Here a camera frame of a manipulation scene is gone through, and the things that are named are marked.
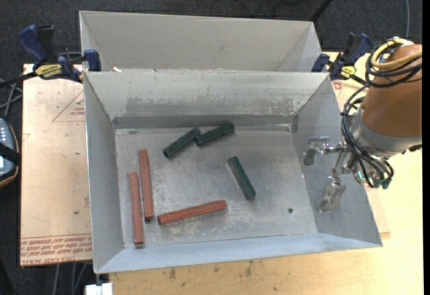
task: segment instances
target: clamp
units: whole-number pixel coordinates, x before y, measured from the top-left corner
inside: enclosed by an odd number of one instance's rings
[[[83,71],[100,71],[101,62],[99,54],[94,49],[87,49],[83,55],[71,59],[69,51],[65,54],[55,54],[53,48],[54,26],[30,25],[18,34],[21,47],[31,54],[36,62],[31,73],[18,78],[2,82],[0,87],[13,85],[20,81],[40,77],[44,80],[68,79],[79,83],[83,82],[83,73],[74,67],[74,64],[87,61],[88,66]]]
[[[355,75],[355,63],[371,46],[372,42],[367,35],[363,33],[357,35],[351,32],[345,49],[337,55],[334,61],[330,61],[327,54],[321,53],[311,71],[320,73],[328,65],[331,81],[351,78],[365,85],[366,82]]]

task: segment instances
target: blue clamp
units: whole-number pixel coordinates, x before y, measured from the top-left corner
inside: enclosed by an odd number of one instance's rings
[[[360,35],[350,33],[347,45],[343,52],[337,55],[335,61],[331,62],[329,56],[321,54],[312,67],[312,72],[321,72],[325,66],[329,65],[330,79],[346,80],[355,72],[354,64],[372,46],[370,38],[361,33]]]
[[[22,48],[34,58],[36,62],[33,65],[34,76],[39,76],[45,80],[51,79],[68,79],[76,82],[82,82],[82,72],[76,69],[74,62],[86,60],[90,71],[101,71],[100,57],[94,49],[88,49],[83,56],[71,60],[67,56],[55,55],[52,47],[54,35],[54,26],[30,25],[24,28],[18,34],[18,40]]]

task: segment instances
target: gray bin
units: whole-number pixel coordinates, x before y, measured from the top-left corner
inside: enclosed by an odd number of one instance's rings
[[[343,177],[338,209],[319,213],[336,155],[305,167],[309,136],[340,141],[340,115],[310,22],[81,12],[85,118],[96,273],[175,267],[381,245],[361,184]],[[121,73],[112,71],[116,67]],[[193,127],[233,134],[163,149]],[[160,226],[135,248],[127,174],[146,149],[155,215],[226,200],[227,210]],[[227,160],[237,156],[256,197],[245,199]]]

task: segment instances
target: bin floor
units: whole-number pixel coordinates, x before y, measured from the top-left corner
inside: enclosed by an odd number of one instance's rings
[[[134,247],[127,174],[139,172],[140,149],[148,151],[155,209],[154,220],[144,223],[146,246],[316,233],[291,132],[236,127],[207,145],[192,142],[165,157],[163,149],[191,128],[116,130],[125,247]],[[246,200],[227,165],[234,156],[257,193],[253,200]],[[157,222],[160,214],[215,200],[226,200],[227,209],[163,226]]]

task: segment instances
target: wooden block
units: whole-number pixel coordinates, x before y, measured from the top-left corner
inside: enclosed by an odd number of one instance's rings
[[[231,157],[227,160],[228,166],[233,172],[234,178],[241,187],[241,190],[247,200],[252,200],[255,197],[255,190],[245,170],[243,169],[241,162],[237,157]]]
[[[234,132],[233,123],[225,123],[215,129],[205,132],[204,134],[196,136],[196,143],[198,146],[203,146],[206,143],[209,143],[227,134],[231,134],[232,132]]]
[[[142,206],[140,205],[139,178],[136,172],[129,172],[128,181],[130,184],[130,201],[132,205],[133,235],[134,243],[141,245],[144,243]]]
[[[140,179],[142,180],[143,212],[145,220],[150,221],[154,217],[153,187],[151,185],[151,173],[149,170],[148,151],[142,149],[138,153]]]
[[[208,214],[227,208],[227,203],[224,200],[201,204],[199,206],[193,206],[191,208],[181,209],[175,212],[168,212],[166,214],[159,215],[159,224],[166,224],[194,216]]]
[[[174,154],[178,153],[181,149],[184,149],[190,142],[192,142],[197,136],[200,135],[199,128],[193,128],[185,135],[178,138],[174,143],[170,144],[163,150],[163,154],[170,158]]]

